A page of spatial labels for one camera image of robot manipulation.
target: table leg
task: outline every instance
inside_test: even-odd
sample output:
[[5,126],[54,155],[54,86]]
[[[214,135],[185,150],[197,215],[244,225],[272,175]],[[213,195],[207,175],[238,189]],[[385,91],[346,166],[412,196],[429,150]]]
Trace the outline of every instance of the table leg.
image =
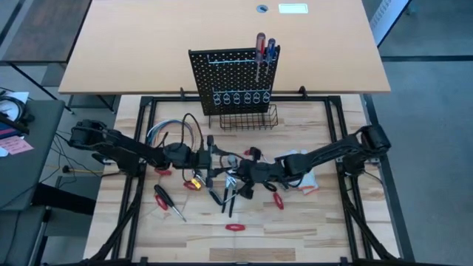
[[62,191],[61,189],[39,183],[31,200],[33,205],[45,205],[79,214],[94,214],[95,201],[88,197]]
[[108,109],[110,110],[110,112],[112,112],[113,114],[115,114],[115,110],[113,109],[113,107],[110,106],[109,103],[107,103],[106,100],[103,99],[102,96],[100,96],[100,95],[96,95],[96,96],[102,101],[102,103],[106,106],[106,108],[108,108]]
[[[44,93],[49,95],[52,99],[58,100],[56,96],[52,95],[51,92],[48,92],[41,84],[36,82],[34,79],[32,79],[27,73],[23,72],[23,70],[19,69],[15,64],[13,63],[8,63],[14,70],[16,70],[18,73],[20,73],[22,76],[24,76],[27,80],[29,80],[31,83],[35,84],[40,90],[42,90]],[[64,107],[69,111],[71,114],[74,114],[74,112],[67,106]]]

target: yellow object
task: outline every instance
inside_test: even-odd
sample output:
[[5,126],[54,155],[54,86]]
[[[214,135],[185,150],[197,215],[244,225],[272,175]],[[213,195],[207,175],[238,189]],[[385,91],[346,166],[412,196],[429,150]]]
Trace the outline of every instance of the yellow object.
[[192,182],[192,184],[195,185],[195,187],[196,187],[197,189],[200,189],[200,187],[202,187],[202,185],[200,185],[200,183],[199,183],[199,180],[197,180],[197,179],[195,179],[195,178],[192,178],[191,182]]

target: concrete floor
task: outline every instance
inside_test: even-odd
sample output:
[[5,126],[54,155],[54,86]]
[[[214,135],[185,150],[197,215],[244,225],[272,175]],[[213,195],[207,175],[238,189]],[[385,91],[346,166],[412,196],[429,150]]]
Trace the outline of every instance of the concrete floor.
[[[364,0],[368,17],[379,2]],[[3,7],[6,4],[0,1],[0,18],[5,12]],[[382,55],[473,54],[473,1],[413,0],[412,10],[412,15],[401,17],[380,47]],[[7,41],[0,47],[0,56]],[[473,120],[469,118],[473,113],[473,62],[386,63],[384,68],[392,93],[375,95],[373,100],[380,123],[392,141],[389,158],[415,258],[419,262],[470,265],[473,166],[468,158],[473,148]],[[37,81],[45,71],[44,67],[24,69]],[[0,67],[0,86],[30,91],[36,100],[48,98],[7,67]],[[50,91],[57,95],[57,88]],[[84,118],[94,117],[110,126],[115,119],[105,109],[75,111],[75,116],[64,112],[60,130],[69,131]],[[66,148],[66,153],[90,169],[102,169],[88,152]],[[57,159],[52,153],[47,164],[55,166]],[[98,185],[96,181],[87,182]],[[76,262],[82,258],[85,241],[86,236],[55,237],[48,242],[44,261]]]

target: pliers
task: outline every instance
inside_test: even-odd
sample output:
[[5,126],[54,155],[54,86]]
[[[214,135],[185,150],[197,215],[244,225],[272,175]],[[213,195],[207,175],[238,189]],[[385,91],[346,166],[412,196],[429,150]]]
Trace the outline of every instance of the pliers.
[[237,193],[236,183],[237,181],[233,177],[227,176],[227,180],[225,182],[225,192],[223,194],[222,214],[225,212],[225,205],[227,202],[228,190],[231,189],[230,210],[228,212],[229,217],[231,217],[231,214],[233,213],[233,210],[234,210],[235,197]]

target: wooden tabletop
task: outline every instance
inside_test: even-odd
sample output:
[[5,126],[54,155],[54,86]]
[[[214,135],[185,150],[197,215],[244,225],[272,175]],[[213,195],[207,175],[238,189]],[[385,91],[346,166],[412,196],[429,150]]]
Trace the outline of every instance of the wooden tabletop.
[[35,0],[2,61],[67,62],[91,0]]
[[[361,0],[93,1],[60,93],[197,91],[189,50],[254,47],[256,34],[281,46],[274,92],[390,90]],[[265,4],[266,13],[256,7]]]
[[[123,96],[120,102],[115,129],[129,137],[134,134],[139,102],[139,95]],[[342,102],[348,130],[354,132],[366,123],[360,98],[343,95]],[[242,154],[250,146],[257,146],[270,161],[292,149],[312,150],[330,143],[323,103],[278,102],[277,109],[279,125],[267,131],[224,132],[219,128],[216,116],[212,117],[210,129],[208,117],[203,116],[197,102],[158,103],[156,122],[180,119],[190,112],[196,116],[204,138],[213,134],[221,149]],[[195,124],[189,123],[196,134]],[[166,131],[169,131],[166,143],[180,140],[180,126],[171,125]],[[185,141],[190,143],[188,133]],[[378,175],[373,167],[367,170]],[[117,169],[112,166],[105,169],[105,172],[114,171]],[[320,189],[307,196],[300,191],[280,191],[285,203],[283,211],[275,206],[271,192],[256,185],[252,200],[236,199],[234,215],[229,218],[228,206],[222,214],[221,207],[206,190],[184,189],[180,171],[173,170],[170,177],[159,177],[148,167],[133,260],[137,262],[141,256],[147,256],[150,262],[337,262],[340,256],[350,257],[335,163],[317,166],[314,171]],[[224,179],[221,175],[215,181],[220,195],[224,190]],[[84,258],[97,252],[116,226],[124,182],[124,176],[102,179]],[[163,211],[157,207],[153,197],[156,183],[167,190],[187,223],[171,209]],[[397,256],[395,235],[380,182],[369,176],[360,177],[360,189],[369,227],[387,250]],[[247,229],[239,233],[227,231],[225,225],[230,223],[241,223]],[[356,226],[355,232],[362,254]],[[127,239],[125,233],[121,256],[124,256]]]

